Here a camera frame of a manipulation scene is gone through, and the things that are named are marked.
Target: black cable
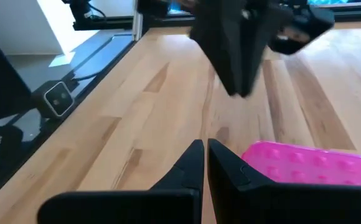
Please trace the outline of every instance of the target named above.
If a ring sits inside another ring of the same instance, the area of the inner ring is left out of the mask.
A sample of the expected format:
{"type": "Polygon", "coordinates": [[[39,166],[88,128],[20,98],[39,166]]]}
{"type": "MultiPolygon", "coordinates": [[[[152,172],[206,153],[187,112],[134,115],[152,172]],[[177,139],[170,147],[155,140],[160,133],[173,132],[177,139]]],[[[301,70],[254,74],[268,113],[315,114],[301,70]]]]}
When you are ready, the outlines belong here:
{"type": "Polygon", "coordinates": [[[99,13],[103,16],[104,20],[107,19],[106,14],[105,14],[104,12],[102,12],[100,9],[96,8],[95,6],[92,6],[90,3],[88,3],[88,5],[89,5],[89,7],[90,7],[91,9],[99,12],[99,13]]]}
{"type": "Polygon", "coordinates": [[[93,78],[95,76],[97,76],[98,73],[95,73],[95,74],[92,74],[92,75],[87,75],[87,76],[84,76],[84,77],[80,77],[80,78],[72,78],[71,81],[82,81],[82,80],[87,80],[87,79],[90,79],[90,78],[93,78]]]}

